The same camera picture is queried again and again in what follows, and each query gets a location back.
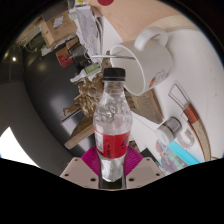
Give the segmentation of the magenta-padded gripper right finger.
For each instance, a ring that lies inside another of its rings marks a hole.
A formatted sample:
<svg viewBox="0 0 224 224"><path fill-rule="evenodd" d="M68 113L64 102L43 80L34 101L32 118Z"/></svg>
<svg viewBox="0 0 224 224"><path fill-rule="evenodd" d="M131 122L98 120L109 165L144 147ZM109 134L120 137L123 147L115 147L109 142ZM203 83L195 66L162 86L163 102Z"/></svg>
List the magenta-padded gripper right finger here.
<svg viewBox="0 0 224 224"><path fill-rule="evenodd" d="M125 157L124 176L127 188L140 188L164 177L151 157L143 157L132 147Z"/></svg>

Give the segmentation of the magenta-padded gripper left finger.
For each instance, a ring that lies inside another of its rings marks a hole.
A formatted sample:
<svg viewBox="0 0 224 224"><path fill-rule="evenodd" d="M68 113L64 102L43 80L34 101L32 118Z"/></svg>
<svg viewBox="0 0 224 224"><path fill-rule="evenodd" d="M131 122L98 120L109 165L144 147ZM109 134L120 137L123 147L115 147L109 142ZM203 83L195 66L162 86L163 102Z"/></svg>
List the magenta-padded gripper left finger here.
<svg viewBox="0 0 224 224"><path fill-rule="evenodd" d="M60 177L84 188L98 189L100 160L96 147L91 147L81 158L74 157Z"/></svg>

